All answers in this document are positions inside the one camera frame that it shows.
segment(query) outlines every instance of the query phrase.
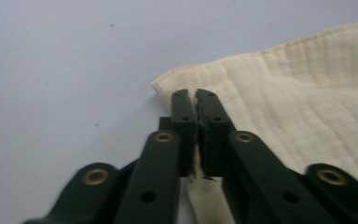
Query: muslin cloth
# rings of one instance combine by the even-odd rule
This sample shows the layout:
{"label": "muslin cloth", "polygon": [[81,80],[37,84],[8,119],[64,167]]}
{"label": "muslin cloth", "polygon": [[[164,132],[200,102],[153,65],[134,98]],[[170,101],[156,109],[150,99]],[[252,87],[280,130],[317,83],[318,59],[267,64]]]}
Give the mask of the muslin cloth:
{"label": "muslin cloth", "polygon": [[[358,23],[179,67],[153,87],[167,108],[174,91],[213,91],[237,130],[257,134],[290,169],[322,162],[358,179]],[[220,179],[198,177],[188,186],[198,222],[234,223]]]}

